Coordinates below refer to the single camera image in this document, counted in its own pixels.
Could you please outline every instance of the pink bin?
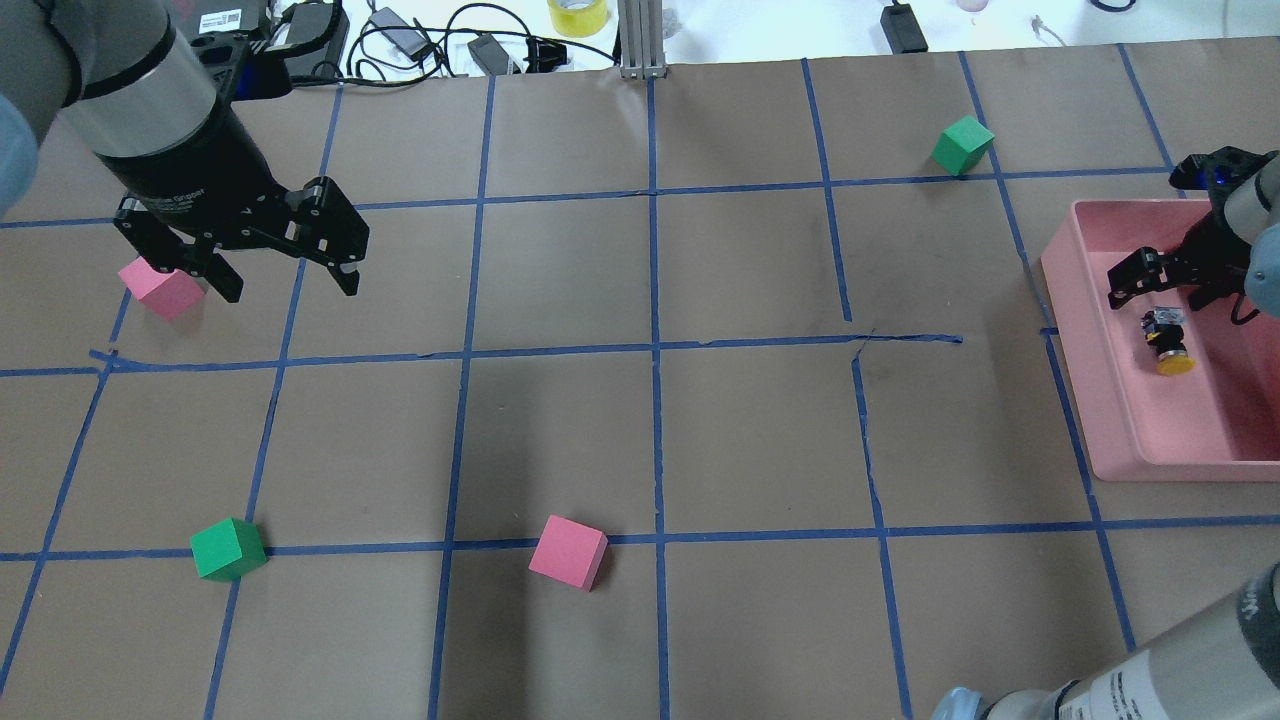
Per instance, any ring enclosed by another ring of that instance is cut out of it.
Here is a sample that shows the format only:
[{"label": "pink bin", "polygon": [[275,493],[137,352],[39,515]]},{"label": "pink bin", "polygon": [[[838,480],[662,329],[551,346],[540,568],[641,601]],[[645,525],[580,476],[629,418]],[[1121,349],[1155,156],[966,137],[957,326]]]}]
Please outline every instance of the pink bin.
[{"label": "pink bin", "polygon": [[[1208,209],[1203,200],[1082,200],[1044,251],[1084,441],[1103,480],[1280,480],[1280,320],[1235,327],[1231,300],[1192,313],[1188,290],[1107,306],[1112,265],[1143,245],[1172,250]],[[1197,361],[1187,374],[1155,370],[1140,319],[1157,305],[1187,313]]]}]

